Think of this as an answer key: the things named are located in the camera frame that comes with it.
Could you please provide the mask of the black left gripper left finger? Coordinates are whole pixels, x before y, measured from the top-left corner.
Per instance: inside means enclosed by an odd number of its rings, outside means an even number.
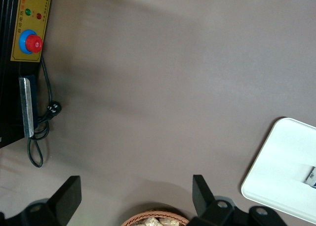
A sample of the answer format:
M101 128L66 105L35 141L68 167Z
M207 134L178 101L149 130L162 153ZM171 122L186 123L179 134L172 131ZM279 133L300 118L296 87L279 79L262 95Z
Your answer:
M6 218L2 226L66 226L82 201L80 176L70 176L50 197L30 203L17 215Z

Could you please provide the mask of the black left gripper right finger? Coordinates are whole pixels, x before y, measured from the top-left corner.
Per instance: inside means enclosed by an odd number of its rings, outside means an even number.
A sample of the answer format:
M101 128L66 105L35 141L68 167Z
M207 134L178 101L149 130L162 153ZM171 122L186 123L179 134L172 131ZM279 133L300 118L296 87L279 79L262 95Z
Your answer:
M202 175L193 175L192 200L197 213L190 226L285 226L279 214L264 206L240 210L227 197L215 197Z

